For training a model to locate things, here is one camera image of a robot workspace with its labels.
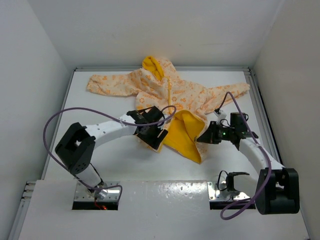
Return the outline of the orange patterned hooded jacket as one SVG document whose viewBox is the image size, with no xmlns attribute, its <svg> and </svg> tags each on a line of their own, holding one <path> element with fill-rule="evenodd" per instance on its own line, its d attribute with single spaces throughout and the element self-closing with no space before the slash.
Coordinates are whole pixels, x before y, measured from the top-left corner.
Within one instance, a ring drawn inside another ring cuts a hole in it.
<svg viewBox="0 0 320 240">
<path fill-rule="evenodd" d="M 152 106 L 174 117 L 165 124 L 168 134 L 162 142 L 183 157 L 201 164 L 207 155 L 207 145 L 195 142 L 208 126 L 207 115 L 221 103 L 228 104 L 231 92 L 235 98 L 247 93 L 250 85 L 236 83 L 205 87 L 184 80 L 166 58 L 147 56 L 142 67 L 128 74 L 92 75 L 87 91 L 103 96 L 135 96 L 135 107 L 142 110 Z"/>
</svg>

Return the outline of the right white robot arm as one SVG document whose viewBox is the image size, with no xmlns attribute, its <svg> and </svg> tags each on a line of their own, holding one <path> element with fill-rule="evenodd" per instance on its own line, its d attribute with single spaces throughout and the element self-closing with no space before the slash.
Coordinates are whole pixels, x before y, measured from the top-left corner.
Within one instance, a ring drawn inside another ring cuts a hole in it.
<svg viewBox="0 0 320 240">
<path fill-rule="evenodd" d="M 222 141 L 232 143 L 258 173 L 258 179 L 254 179 L 244 171 L 228 172 L 224 181 L 217 180 L 216 189 L 230 195 L 243 192 L 247 197 L 241 200 L 241 205 L 255 205 L 262 215 L 298 213 L 298 172 L 294 168 L 286 168 L 268 153 L 258 135 L 249 130 L 246 113 L 232 112 L 228 126 L 223 124 L 227 115 L 222 110 L 217 109 L 214 114 L 217 120 L 211 121 L 196 141 L 214 145 Z"/>
</svg>

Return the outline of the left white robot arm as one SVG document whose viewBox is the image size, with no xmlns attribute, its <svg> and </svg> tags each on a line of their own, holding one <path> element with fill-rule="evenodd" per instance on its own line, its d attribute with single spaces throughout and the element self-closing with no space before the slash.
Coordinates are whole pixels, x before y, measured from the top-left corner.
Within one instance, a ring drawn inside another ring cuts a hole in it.
<svg viewBox="0 0 320 240">
<path fill-rule="evenodd" d="M 132 110 L 110 121 L 81 125 L 73 123 L 55 147 L 55 153 L 67 171 L 91 192 L 101 188 L 103 180 L 91 165 L 99 146 L 125 136 L 136 136 L 153 150 L 158 150 L 168 131 L 162 126 L 164 113 L 153 106 Z"/>
</svg>

